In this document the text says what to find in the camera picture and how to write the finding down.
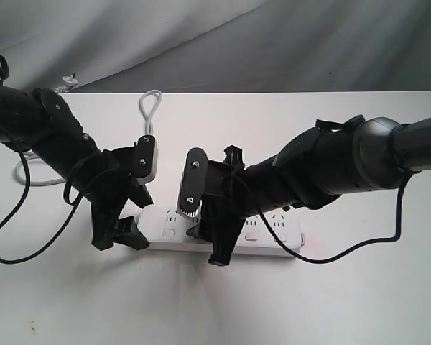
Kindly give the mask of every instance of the black cable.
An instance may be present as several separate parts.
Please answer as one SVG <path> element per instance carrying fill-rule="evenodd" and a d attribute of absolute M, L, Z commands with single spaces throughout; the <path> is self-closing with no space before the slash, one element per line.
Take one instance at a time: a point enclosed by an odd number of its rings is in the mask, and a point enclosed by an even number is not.
<path fill-rule="evenodd" d="M 29 165 L 27 164 L 26 157 L 24 156 L 24 153 L 22 152 L 22 150 L 19 147 L 19 145 L 17 144 L 17 142 L 11 137 L 11 135 L 8 133 L 8 131 L 5 130 L 5 128 L 3 128 L 1 125 L 0 125 L 0 130 L 3 132 L 3 134 L 5 134 L 5 136 L 9 139 L 9 141 L 16 148 L 17 153 L 18 153 L 19 157 L 21 158 L 22 166 L 24 167 L 24 172 L 25 172 L 25 176 L 26 176 L 26 183 L 25 183 L 24 191 L 22 192 L 21 198 L 19 199 L 19 201 L 17 202 L 15 207 L 13 207 L 11 212 L 8 213 L 8 215 L 0 222 L 0 229 L 1 229 L 4 227 L 4 225 L 6 223 L 8 223 L 8 221 L 14 216 L 14 214 L 21 208 L 22 204 L 25 202 L 27 195 L 29 194 L 29 189 L 30 189 L 30 171 L 29 171 Z M 56 234 L 42 248 L 38 249 L 34 254 L 31 254 L 27 257 L 22 257 L 21 259 L 7 260 L 7 259 L 3 259 L 0 257 L 0 263 L 6 264 L 6 265 L 19 264 L 21 262 L 29 261 L 29 260 L 37 257 L 38 255 L 40 255 L 41 253 L 43 253 L 59 237 L 59 235 L 61 235 L 61 233 L 65 230 L 65 228 L 69 224 L 70 220 L 72 219 L 73 215 L 75 214 L 75 211 L 77 211 L 77 208 L 80 205 L 80 202 L 83 199 L 83 196 L 89 191 L 91 186 L 97 181 L 98 178 L 100 178 L 101 176 L 104 176 L 105 174 L 111 173 L 112 171 L 114 171 L 114 170 L 105 170 L 105 171 L 99 173 L 97 176 L 94 177 L 94 179 L 92 179 L 89 182 L 89 184 L 86 186 L 86 188 L 84 189 L 83 192 L 79 192 L 79 194 L 77 195 L 77 198 L 72 203 L 73 208 L 70 211 L 66 220 L 64 221 L 64 224 L 59 228 L 59 230 L 56 232 Z"/>
<path fill-rule="evenodd" d="M 272 229 L 272 226 L 268 223 L 267 218 L 265 218 L 264 213 L 262 212 L 262 210 L 260 209 L 259 204 L 256 202 L 254 195 L 252 194 L 250 188 L 248 187 L 248 185 L 242 180 L 240 179 L 240 177 L 238 176 L 231 176 L 231 178 L 233 178 L 234 180 L 238 181 L 246 190 L 246 192 L 249 194 L 250 198 L 253 201 L 253 204 L 255 206 L 255 208 L 257 209 L 257 212 L 259 212 L 259 216 L 262 219 L 262 221 L 264 222 L 265 226 L 267 227 L 269 233 L 273 236 L 274 240 L 276 242 L 278 242 L 278 244 L 280 245 L 281 248 L 283 248 L 286 252 L 288 252 L 289 254 L 291 254 L 293 257 L 296 257 L 302 261 L 305 262 L 309 262 L 310 264 L 328 264 L 330 262 L 334 262 L 348 254 L 350 254 L 351 252 L 354 252 L 355 250 L 367 246 L 369 244 L 374 244 L 374 243 L 390 243 L 390 242 L 395 242 L 397 241 L 400 237 L 401 237 L 401 222 L 402 222 L 402 197 L 404 195 L 404 191 L 405 188 L 407 186 L 407 183 L 409 182 L 410 178 L 412 177 L 411 173 L 406 172 L 406 175 L 403 177 L 401 184 L 399 186 L 399 190 L 397 191 L 397 197 L 396 197 L 396 225 L 395 225 L 395 232 L 394 232 L 394 236 L 393 237 L 379 237 L 376 239 L 368 239 L 366 241 L 362 241 L 359 242 L 357 244 L 355 244 L 354 246 L 344 250 L 343 252 L 341 252 L 340 254 L 335 255 L 334 257 L 330 257 L 328 259 L 310 259 L 309 257 L 304 257 L 296 252 L 294 252 L 293 250 L 291 250 L 290 248 L 286 247 L 286 245 L 279 239 L 279 237 L 275 234 L 275 232 Z"/>

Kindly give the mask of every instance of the white cable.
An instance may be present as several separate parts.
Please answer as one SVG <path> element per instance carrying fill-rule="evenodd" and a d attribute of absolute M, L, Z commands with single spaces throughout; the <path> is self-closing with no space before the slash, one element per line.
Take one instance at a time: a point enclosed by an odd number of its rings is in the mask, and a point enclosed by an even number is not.
<path fill-rule="evenodd" d="M 26 156 L 27 162 L 40 159 L 40 157 L 38 157 L 35 153 L 32 153 L 32 152 L 25 152 L 24 155 Z M 14 168 L 13 177 L 19 184 L 25 185 L 26 179 L 23 178 L 19 173 L 21 171 L 21 168 L 22 168 L 22 162 L 19 161 L 19 163 L 17 163 L 16 167 Z M 30 181 L 30 185 L 34 187 L 45 187 L 46 185 L 58 185 L 59 183 L 64 183 L 64 182 L 65 180 L 63 178 L 57 178 L 57 179 L 48 180 L 48 181 Z"/>
<path fill-rule="evenodd" d="M 150 112 L 147 112 L 144 108 L 144 99 L 150 95 L 154 95 L 157 100 L 155 101 L 155 104 L 153 105 Z M 153 135 L 152 117 L 153 117 L 153 114 L 155 114 L 155 111 L 158 109 L 158 106 L 161 103 L 162 98 L 163 98 L 163 94 L 160 90 L 150 90 L 144 93 L 139 99 L 139 110 L 145 120 L 145 127 L 144 127 L 145 135 Z"/>

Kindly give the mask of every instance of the white tabletop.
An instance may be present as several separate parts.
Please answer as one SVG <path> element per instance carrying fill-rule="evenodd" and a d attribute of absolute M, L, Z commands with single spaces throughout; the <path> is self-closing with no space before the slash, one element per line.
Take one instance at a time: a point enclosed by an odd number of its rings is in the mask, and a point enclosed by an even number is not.
<path fill-rule="evenodd" d="M 65 97 L 101 149 L 131 145 L 143 133 L 137 94 Z M 277 153 L 316 119 L 431 116 L 431 92 L 169 94 L 155 115 L 155 203 L 175 205 L 191 147 L 223 159 L 234 144 L 254 164 Z M 0 145 L 0 220 L 22 186 L 18 157 Z M 35 174 L 51 175 L 51 172 Z M 396 191 L 346 195 L 321 211 L 298 210 L 307 243 L 323 258 L 394 232 Z M 33 188 L 0 233 L 0 254 L 40 247 L 70 208 L 62 185 Z M 137 214 L 128 204 L 125 214 Z M 135 252 L 91 246 L 83 201 L 65 233 L 41 257 L 0 264 L 0 344 L 431 344 L 431 172 L 415 176 L 404 199 L 403 234 L 327 265 L 295 259 L 234 257 L 228 267 L 206 254 Z"/>

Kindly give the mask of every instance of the white power strip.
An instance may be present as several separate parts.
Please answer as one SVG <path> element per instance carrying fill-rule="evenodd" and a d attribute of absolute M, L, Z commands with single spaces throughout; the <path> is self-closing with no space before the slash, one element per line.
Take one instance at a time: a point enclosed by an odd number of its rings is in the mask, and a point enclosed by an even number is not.
<path fill-rule="evenodd" d="M 273 230 L 290 249 L 300 251 L 304 236 L 293 210 L 275 210 L 265 214 Z M 140 232 L 149 240 L 148 249 L 173 250 L 181 252 L 213 252 L 213 244 L 188 236 L 186 231 L 198 225 L 199 216 L 186 219 L 173 208 L 148 205 L 137 221 Z M 260 217 L 248 218 L 236 242 L 234 254 L 266 257 L 292 257 L 275 242 Z"/>

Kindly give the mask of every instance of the gray fabric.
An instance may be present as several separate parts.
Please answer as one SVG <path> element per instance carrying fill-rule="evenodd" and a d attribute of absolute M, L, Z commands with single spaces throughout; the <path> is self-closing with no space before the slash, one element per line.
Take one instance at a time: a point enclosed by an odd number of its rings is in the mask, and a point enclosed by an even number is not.
<path fill-rule="evenodd" d="M 11 86 L 76 70 L 77 92 L 431 90 L 431 0 L 13 3 Z"/>

